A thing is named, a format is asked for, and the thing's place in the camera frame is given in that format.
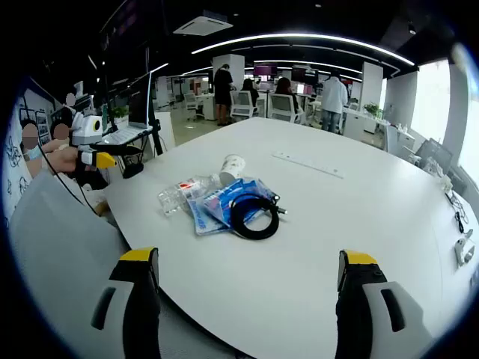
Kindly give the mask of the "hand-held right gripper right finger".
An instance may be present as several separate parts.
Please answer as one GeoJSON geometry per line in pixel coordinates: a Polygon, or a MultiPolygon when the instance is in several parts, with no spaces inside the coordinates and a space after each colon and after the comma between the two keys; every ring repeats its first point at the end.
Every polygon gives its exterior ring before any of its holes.
{"type": "Polygon", "coordinates": [[[336,358],[421,358],[432,342],[419,303],[366,253],[339,252],[335,312],[336,358]]]}

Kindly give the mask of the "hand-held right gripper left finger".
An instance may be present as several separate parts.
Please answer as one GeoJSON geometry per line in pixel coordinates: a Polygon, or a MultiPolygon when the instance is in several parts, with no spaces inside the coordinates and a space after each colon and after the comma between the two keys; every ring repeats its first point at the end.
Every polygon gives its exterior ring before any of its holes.
{"type": "Polygon", "coordinates": [[[93,311],[91,326],[110,335],[124,358],[160,358],[158,249],[120,257],[93,311]]]}

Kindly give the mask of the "person's left hand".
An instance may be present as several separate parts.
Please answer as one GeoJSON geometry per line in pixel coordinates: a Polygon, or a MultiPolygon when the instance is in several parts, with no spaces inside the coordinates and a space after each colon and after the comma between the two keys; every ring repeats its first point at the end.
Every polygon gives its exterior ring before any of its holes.
{"type": "Polygon", "coordinates": [[[55,151],[55,169],[62,173],[73,173],[77,167],[79,151],[75,147],[65,147],[55,151]]]}

